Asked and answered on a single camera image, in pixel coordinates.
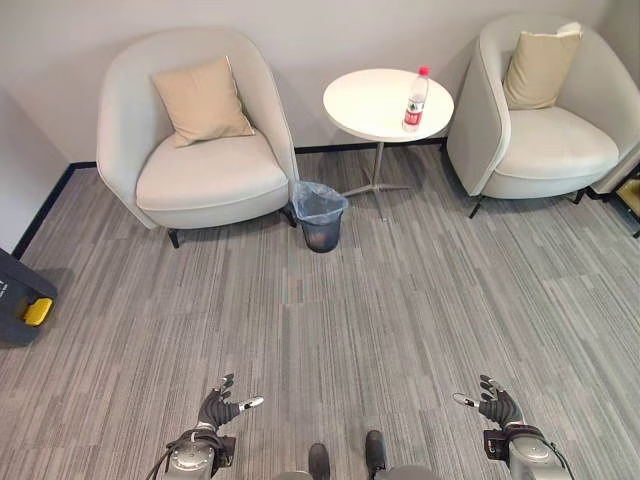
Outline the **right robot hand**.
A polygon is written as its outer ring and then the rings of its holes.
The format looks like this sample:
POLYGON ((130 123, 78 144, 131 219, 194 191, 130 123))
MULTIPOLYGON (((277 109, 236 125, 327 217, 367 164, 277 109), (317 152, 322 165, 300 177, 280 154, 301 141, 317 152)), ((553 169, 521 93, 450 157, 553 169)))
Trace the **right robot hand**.
POLYGON ((495 378, 482 374, 480 386, 480 400, 474 400, 459 392, 453 394, 453 400, 459 405, 477 410, 486 419, 498 424, 501 429, 525 424, 519 405, 495 378))

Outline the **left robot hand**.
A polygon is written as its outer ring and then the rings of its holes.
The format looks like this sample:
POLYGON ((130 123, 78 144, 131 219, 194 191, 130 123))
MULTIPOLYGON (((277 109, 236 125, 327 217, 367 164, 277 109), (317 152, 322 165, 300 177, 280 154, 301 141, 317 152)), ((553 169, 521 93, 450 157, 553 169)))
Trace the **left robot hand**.
POLYGON ((203 400, 197 416, 197 429, 208 429, 217 432, 222 425, 231 422, 242 412, 256 408, 264 403, 262 396, 255 396, 239 403, 228 402, 227 399, 231 395, 230 388, 234 384, 234 377, 233 373, 221 377, 219 384, 203 400))

